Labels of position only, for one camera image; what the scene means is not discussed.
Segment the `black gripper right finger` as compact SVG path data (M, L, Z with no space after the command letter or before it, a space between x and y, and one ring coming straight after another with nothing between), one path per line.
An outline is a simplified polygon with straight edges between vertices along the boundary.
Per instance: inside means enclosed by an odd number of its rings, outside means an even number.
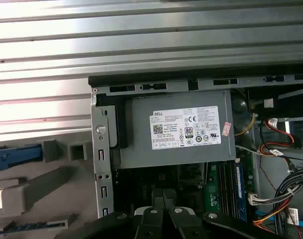
M193 209L176 206L176 191L163 190L164 207L182 239L279 239L280 236L242 222L229 215L205 212L197 216Z

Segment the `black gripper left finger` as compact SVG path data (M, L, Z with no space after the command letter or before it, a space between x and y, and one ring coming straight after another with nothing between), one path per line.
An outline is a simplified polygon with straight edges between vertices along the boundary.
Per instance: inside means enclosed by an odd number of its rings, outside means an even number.
M131 216L113 212L97 220L98 239L160 239L162 238L165 212L164 189L152 191L152 205L135 210Z

